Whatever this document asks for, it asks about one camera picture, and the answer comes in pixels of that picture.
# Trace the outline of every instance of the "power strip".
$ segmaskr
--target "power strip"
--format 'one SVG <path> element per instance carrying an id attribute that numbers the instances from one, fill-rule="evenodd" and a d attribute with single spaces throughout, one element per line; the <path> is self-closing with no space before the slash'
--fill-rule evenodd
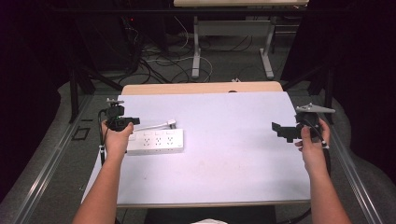
<path id="1" fill-rule="evenodd" d="M 127 155 L 154 155 L 182 152 L 183 130 L 138 131 L 129 136 Z"/>

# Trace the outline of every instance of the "human arm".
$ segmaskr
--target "human arm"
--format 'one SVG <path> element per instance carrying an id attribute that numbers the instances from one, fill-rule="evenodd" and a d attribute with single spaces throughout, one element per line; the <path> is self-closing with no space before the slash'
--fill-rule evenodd
<path id="1" fill-rule="evenodd" d="M 329 143 L 329 126 L 323 120 L 319 124 L 323 139 Z M 351 223 L 330 179 L 321 143 L 312 142 L 308 127 L 302 128 L 301 136 L 303 141 L 296 143 L 296 146 L 303 153 L 305 169 L 310 178 L 313 223 Z"/>
<path id="2" fill-rule="evenodd" d="M 102 122 L 106 145 L 106 160 L 90 192 L 79 207 L 73 223 L 111 223 L 116 218 L 117 197 L 120 183 L 120 168 L 128 137 L 134 130 L 129 123 L 122 132 L 114 132 Z"/>

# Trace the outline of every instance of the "background desk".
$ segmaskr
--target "background desk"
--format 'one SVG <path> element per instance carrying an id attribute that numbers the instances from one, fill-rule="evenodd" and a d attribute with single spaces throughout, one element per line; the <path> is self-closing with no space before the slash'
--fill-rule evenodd
<path id="1" fill-rule="evenodd" d="M 303 6 L 308 0 L 175 0 L 175 7 L 276 7 Z M 260 49 L 262 64 L 268 79 L 274 78 L 274 73 L 268 58 L 268 50 L 275 31 L 276 17 L 269 21 L 199 21 L 194 17 L 194 60 L 192 63 L 192 77 L 199 76 L 201 50 L 200 35 L 258 35 L 266 36 L 264 48 Z"/>
<path id="2" fill-rule="evenodd" d="M 125 116 L 139 117 L 139 128 L 175 119 L 184 129 L 185 150 L 125 156 L 119 206 L 226 206 L 310 199 L 301 153 L 271 130 L 272 121 L 295 124 L 290 98 L 279 91 L 278 83 L 162 84 L 153 86 L 158 87 L 154 94 L 137 95 L 146 87 L 152 85 L 125 88 L 123 94 L 135 94 L 119 97 L 125 101 Z M 162 88 L 168 94 L 158 94 Z M 177 93 L 184 88 L 188 94 Z M 99 170 L 98 157 L 86 193 Z"/>

